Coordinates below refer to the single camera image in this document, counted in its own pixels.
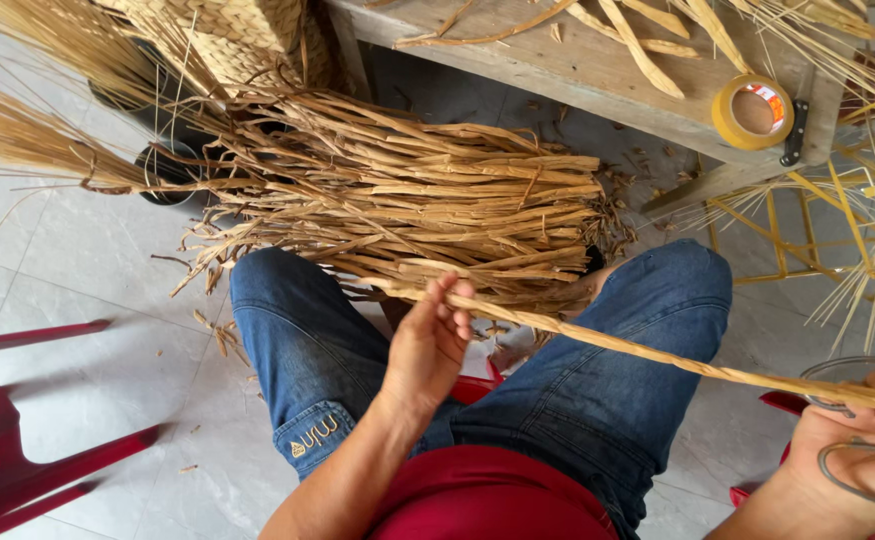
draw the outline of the person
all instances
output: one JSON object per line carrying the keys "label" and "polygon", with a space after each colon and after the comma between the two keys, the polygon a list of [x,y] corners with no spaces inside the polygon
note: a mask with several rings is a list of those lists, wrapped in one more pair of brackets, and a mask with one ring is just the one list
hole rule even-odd
{"label": "person", "polygon": [[[471,319],[443,299],[473,296],[466,280],[431,281],[389,344],[295,254],[254,251],[231,280],[274,445],[301,480],[260,538],[638,538],[698,375],[557,335],[465,405],[448,395]],[[713,251],[678,240],[584,280],[593,300],[576,325],[699,362],[717,353],[731,274]],[[875,442],[875,411],[854,412],[809,406],[787,461],[708,538],[875,533],[875,503],[816,464],[831,443]],[[875,490],[875,459],[846,451],[829,464]]]}

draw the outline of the packing tape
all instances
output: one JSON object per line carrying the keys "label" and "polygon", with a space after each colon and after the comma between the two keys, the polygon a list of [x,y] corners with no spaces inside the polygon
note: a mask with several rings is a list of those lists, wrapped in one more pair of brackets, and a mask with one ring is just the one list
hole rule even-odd
{"label": "packing tape", "polygon": [[[753,99],[748,101],[739,97],[738,103],[734,103],[739,92],[750,92],[763,99],[770,107],[770,115],[765,110],[755,110],[762,109],[764,105]],[[751,129],[744,128],[739,117]],[[745,73],[731,79],[714,96],[711,118],[720,136],[731,146],[743,150],[761,150],[788,136],[794,123],[794,111],[791,98],[778,83],[767,77]],[[755,122],[761,128],[756,131],[763,132],[755,132]]]}

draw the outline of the knife handle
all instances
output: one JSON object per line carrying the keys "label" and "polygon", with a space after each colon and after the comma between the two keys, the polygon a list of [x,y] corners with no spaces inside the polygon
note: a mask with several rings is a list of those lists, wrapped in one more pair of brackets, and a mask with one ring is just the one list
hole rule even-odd
{"label": "knife handle", "polygon": [[807,128],[808,103],[803,99],[795,99],[794,124],[788,137],[784,139],[784,155],[781,155],[781,165],[790,167],[800,161],[801,147],[804,146],[804,129]]}

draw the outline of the woven basket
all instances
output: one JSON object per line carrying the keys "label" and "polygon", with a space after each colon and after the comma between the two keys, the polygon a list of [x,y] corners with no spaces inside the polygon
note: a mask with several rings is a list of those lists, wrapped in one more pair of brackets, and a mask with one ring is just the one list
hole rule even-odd
{"label": "woven basket", "polygon": [[326,88],[336,80],[330,48],[310,13],[304,22],[307,83],[303,80],[298,27],[303,0],[98,0],[98,3],[124,12],[132,22],[146,13],[146,9],[135,9],[138,5],[156,12],[169,11],[187,32],[197,12],[193,48],[223,83],[244,83],[267,69],[256,81],[280,85],[280,78],[273,73],[275,66],[283,66],[284,77],[297,86]]}

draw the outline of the hand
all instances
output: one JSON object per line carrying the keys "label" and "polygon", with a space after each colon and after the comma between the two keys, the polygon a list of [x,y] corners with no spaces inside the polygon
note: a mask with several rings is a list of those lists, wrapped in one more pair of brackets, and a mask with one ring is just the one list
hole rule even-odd
{"label": "hand", "polygon": [[448,272],[428,283],[420,300],[397,327],[390,343],[381,393],[398,407],[430,415],[457,380],[464,349],[471,339],[471,316],[444,304],[444,294],[474,297],[474,287]]}
{"label": "hand", "polygon": [[[871,372],[863,384],[875,388],[875,372]],[[875,410],[854,405],[848,408],[855,418],[813,405],[804,409],[791,439],[791,453],[781,472],[789,475],[794,488],[807,490],[807,497],[827,506],[825,513],[829,519],[846,519],[848,537],[852,534],[863,537],[875,533],[875,502],[834,485],[817,467],[817,453],[828,445],[850,442],[855,436],[875,444]],[[875,452],[838,449],[828,456],[827,466],[842,482],[875,494]]]}

